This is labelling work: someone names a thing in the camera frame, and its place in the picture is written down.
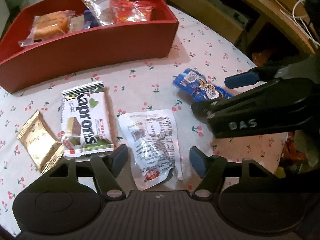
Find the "orange mooncake packet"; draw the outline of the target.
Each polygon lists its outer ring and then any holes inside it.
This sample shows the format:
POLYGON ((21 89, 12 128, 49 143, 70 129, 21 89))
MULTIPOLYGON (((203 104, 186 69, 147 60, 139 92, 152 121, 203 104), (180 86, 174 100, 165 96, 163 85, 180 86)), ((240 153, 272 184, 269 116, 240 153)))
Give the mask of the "orange mooncake packet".
POLYGON ((70 32, 73 10, 56 11, 49 14, 35 16, 28 37, 19 41, 20 47, 31 46, 51 38, 60 37, 70 32))

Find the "red cardboard box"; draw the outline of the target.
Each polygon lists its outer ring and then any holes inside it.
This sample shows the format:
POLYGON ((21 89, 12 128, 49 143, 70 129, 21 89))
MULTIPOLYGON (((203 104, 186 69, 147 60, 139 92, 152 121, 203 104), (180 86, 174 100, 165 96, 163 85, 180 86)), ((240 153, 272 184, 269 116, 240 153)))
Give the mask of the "red cardboard box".
POLYGON ((22 48, 37 15, 85 10, 81 0, 43 0, 24 8, 1 40, 1 87, 14 93, 60 76, 108 64, 168 55, 178 19, 163 0, 143 0, 156 8, 148 22, 126 22, 75 31, 22 48))

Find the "blue snack bag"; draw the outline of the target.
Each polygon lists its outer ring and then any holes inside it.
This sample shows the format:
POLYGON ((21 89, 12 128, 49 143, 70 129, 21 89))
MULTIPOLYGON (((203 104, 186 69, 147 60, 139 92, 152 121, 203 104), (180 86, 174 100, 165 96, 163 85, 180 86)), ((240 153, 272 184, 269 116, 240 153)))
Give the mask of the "blue snack bag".
POLYGON ((196 102, 233 97, 231 93, 209 83, 204 75, 190 68, 176 76, 172 84, 189 94, 196 102))

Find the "red chips bag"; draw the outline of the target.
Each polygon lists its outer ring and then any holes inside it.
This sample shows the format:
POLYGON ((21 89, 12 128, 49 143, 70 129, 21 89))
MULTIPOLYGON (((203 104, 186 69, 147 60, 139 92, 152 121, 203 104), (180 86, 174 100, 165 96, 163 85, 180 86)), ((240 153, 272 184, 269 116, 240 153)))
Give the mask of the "red chips bag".
POLYGON ((149 1, 110 0, 114 24, 151 20, 155 3, 149 1))

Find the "Kaprons wafer packet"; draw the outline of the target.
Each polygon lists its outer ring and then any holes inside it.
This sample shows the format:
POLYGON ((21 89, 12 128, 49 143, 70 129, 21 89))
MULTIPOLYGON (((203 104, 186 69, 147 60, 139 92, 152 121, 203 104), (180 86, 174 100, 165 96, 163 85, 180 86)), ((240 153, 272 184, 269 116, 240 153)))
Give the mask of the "Kaprons wafer packet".
POLYGON ((104 83, 94 81, 63 90, 61 94, 64 156, 77 158, 113 151, 104 83))

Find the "white pouch snack packet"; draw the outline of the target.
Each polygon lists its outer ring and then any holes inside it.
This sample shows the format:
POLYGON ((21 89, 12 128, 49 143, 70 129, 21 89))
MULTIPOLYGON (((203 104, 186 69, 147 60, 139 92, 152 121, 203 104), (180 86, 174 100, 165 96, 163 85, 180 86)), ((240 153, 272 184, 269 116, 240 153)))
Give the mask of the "white pouch snack packet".
POLYGON ((165 181, 183 180, 177 125, 173 112, 160 109, 120 115, 119 126, 131 148, 131 172, 139 191, 165 181))

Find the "gold foil snack packet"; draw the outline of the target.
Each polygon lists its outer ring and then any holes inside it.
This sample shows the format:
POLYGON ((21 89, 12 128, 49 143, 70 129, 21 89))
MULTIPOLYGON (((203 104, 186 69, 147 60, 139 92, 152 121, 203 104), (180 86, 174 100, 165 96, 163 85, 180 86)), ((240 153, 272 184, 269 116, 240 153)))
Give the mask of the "gold foil snack packet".
POLYGON ((17 133, 17 139, 31 156, 41 174, 53 168, 63 157, 64 146, 36 111, 17 133))

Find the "brown pastry clear packet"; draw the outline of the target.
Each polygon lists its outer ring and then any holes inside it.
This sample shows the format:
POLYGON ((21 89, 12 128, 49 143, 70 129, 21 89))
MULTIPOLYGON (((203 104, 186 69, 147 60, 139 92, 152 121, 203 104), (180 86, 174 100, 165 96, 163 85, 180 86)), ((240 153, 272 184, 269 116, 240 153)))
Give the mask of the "brown pastry clear packet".
POLYGON ((115 24, 114 7, 123 5, 128 1, 129 0, 82 0, 101 26, 115 24))

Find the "dark blue packet in box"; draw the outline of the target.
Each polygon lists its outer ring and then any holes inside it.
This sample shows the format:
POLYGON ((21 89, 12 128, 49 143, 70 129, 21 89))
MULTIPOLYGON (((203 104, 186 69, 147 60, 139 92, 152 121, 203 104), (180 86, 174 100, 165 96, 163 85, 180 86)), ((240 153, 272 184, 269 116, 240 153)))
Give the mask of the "dark blue packet in box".
POLYGON ((99 27, 100 24, 95 18, 95 16, 89 11, 85 10, 84 11, 84 27, 82 28, 83 30, 99 27))

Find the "wooden bench frame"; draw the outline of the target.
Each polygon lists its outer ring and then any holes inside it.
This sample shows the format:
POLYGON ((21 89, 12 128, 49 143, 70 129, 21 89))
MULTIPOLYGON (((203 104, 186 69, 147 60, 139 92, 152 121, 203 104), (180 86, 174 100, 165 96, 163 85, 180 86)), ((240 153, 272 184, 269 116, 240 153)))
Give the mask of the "wooden bench frame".
POLYGON ((315 45, 271 0, 165 0, 204 23, 241 51, 264 35, 270 44, 293 46, 300 55, 315 53, 315 45))

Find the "cherry print tablecloth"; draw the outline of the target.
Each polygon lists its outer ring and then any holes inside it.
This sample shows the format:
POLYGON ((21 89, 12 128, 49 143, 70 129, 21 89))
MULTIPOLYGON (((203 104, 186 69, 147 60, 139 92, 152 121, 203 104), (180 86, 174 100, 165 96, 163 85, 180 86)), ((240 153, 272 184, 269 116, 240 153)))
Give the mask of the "cherry print tablecloth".
POLYGON ((17 140, 19 128, 40 111, 56 136, 60 135, 61 93, 95 80, 104 82, 117 145, 126 142, 118 116, 149 110, 172 110, 178 131, 183 180, 168 176, 153 187, 155 191, 193 191, 200 178, 189 162, 189 150, 198 147, 206 155, 218 154, 229 161, 251 158, 275 172, 286 133, 255 137, 215 139, 205 121, 191 111, 188 94, 173 85, 174 78, 187 68, 203 74, 207 81, 223 86, 226 77, 251 69, 253 62, 230 42, 194 18, 173 10, 180 22, 169 55, 99 67, 63 75, 15 94, 1 90, 1 226, 12 235, 20 233, 12 204, 15 197, 40 173, 28 152, 17 140))

